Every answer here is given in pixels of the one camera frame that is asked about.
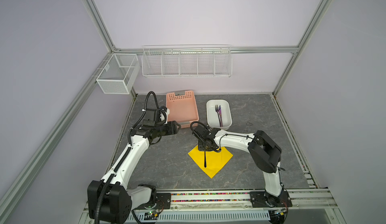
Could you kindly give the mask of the purple black spoon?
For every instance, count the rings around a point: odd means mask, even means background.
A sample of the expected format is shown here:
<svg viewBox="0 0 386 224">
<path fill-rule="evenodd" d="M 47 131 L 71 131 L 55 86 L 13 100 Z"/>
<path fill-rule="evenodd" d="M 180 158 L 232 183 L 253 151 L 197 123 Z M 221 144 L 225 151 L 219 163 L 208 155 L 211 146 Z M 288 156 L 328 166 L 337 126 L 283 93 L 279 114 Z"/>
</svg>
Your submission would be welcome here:
<svg viewBox="0 0 386 224">
<path fill-rule="evenodd" d="M 206 155 L 206 151 L 204 151 L 204 168 L 207 168 L 207 155 Z"/>
</svg>

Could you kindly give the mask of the purple black fork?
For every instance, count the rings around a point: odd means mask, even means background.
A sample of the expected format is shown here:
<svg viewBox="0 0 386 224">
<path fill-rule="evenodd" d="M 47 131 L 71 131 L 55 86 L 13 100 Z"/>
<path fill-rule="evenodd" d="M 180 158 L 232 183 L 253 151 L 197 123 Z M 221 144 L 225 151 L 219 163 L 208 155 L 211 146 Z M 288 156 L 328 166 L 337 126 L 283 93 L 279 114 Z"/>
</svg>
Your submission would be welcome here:
<svg viewBox="0 0 386 224">
<path fill-rule="evenodd" d="M 217 113 L 218 120 L 219 120 L 218 106 L 219 106 L 218 104 L 215 105 L 215 111 L 216 111 L 216 113 Z"/>
</svg>

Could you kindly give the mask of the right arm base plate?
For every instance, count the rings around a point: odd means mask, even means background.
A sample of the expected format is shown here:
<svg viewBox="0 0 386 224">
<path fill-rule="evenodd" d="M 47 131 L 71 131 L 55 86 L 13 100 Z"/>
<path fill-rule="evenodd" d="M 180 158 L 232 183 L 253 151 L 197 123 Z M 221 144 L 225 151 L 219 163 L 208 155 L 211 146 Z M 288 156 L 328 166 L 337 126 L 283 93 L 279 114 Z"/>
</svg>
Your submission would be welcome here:
<svg viewBox="0 0 386 224">
<path fill-rule="evenodd" d="M 277 197 L 266 191 L 252 191 L 250 202 L 253 208 L 257 207 L 292 207 L 292 201 L 287 191 L 283 190 Z"/>
</svg>

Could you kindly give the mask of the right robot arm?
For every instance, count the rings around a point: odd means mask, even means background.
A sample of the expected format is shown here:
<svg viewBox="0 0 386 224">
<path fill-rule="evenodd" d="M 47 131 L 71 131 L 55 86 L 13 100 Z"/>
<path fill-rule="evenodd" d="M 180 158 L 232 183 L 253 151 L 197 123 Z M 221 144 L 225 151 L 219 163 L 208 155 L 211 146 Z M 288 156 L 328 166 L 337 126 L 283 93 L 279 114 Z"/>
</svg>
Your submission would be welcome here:
<svg viewBox="0 0 386 224">
<path fill-rule="evenodd" d="M 280 176 L 281 148 L 264 131 L 235 133 L 194 121 L 190 125 L 198 139 L 198 150 L 220 153 L 223 148 L 233 148 L 250 153 L 255 165 L 263 172 L 265 191 L 263 205 L 274 207 L 284 202 L 284 187 Z"/>
</svg>

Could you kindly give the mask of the purple black knife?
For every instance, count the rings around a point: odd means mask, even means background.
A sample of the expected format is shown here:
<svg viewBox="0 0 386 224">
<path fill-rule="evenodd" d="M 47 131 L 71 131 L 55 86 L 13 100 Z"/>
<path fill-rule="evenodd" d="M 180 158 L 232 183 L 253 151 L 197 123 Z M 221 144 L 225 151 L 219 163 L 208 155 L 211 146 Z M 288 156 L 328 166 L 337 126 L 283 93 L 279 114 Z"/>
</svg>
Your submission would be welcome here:
<svg viewBox="0 0 386 224">
<path fill-rule="evenodd" d="M 223 127 L 221 105 L 218 106 L 218 114 L 219 114 L 220 126 Z"/>
</svg>

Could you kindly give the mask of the yellow paper napkin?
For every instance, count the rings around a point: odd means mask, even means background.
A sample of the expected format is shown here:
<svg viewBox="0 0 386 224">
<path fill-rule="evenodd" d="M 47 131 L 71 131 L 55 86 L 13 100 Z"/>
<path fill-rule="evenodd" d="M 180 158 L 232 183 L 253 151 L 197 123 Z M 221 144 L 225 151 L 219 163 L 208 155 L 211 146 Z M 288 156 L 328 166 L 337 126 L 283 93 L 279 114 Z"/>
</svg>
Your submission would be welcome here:
<svg viewBox="0 0 386 224">
<path fill-rule="evenodd" d="M 198 146 L 188 152 L 188 155 L 211 179 L 217 175 L 233 157 L 233 154 L 226 148 L 222 148 L 219 153 L 207 152 L 207 168 L 204 168 L 204 152 L 199 151 Z"/>
</svg>

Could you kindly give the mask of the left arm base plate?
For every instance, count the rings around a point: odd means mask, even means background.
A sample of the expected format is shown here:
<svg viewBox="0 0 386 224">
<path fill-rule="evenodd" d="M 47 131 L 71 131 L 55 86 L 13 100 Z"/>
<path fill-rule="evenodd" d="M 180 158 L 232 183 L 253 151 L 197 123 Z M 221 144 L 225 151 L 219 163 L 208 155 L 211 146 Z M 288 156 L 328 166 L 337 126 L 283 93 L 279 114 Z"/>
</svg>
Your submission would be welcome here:
<svg viewBox="0 0 386 224">
<path fill-rule="evenodd" d="M 152 195 L 150 201 L 144 204 L 145 209 L 164 209 L 168 210 L 171 206 L 171 193 L 156 193 Z"/>
</svg>

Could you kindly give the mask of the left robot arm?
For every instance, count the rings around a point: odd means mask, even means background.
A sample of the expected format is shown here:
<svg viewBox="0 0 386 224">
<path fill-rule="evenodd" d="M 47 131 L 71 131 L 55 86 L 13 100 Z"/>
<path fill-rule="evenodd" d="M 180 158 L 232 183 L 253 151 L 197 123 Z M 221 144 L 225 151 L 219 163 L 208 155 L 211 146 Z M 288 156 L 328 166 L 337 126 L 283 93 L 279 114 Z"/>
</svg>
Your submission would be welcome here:
<svg viewBox="0 0 386 224">
<path fill-rule="evenodd" d="M 141 117 L 128 131 L 128 143 L 123 153 L 101 180 L 89 184 L 88 211 L 94 223 L 123 224 L 134 209 L 157 206 L 154 186 L 142 184 L 128 189 L 128 184 L 146 150 L 163 136 L 175 135 L 181 129 L 175 120 L 168 120 L 168 115 L 169 109 L 165 106 L 156 104 L 150 109 L 145 105 Z"/>
</svg>

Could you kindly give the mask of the white oval tray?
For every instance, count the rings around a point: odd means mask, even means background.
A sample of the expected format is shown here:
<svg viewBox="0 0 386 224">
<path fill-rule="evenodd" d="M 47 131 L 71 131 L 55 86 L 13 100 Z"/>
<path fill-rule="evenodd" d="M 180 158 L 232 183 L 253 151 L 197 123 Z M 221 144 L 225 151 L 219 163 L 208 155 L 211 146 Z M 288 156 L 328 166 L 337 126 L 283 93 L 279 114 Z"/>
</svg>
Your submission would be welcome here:
<svg viewBox="0 0 386 224">
<path fill-rule="evenodd" d="M 213 99 L 206 104 L 207 123 L 211 128 L 228 130 L 232 125 L 230 105 L 226 100 Z"/>
</svg>

